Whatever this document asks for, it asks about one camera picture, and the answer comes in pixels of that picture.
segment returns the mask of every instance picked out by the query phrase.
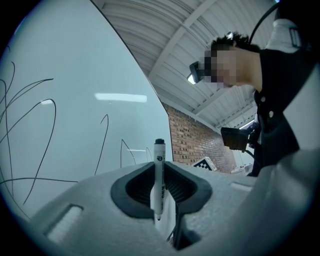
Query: red brick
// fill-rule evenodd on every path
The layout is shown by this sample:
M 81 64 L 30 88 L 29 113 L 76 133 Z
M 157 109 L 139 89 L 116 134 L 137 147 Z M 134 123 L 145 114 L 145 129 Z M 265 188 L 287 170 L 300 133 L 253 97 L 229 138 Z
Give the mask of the red brick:
M 235 158 L 221 135 L 173 107 L 163 106 L 169 115 L 173 161 L 192 165 L 210 157 L 219 172 L 230 173 Z

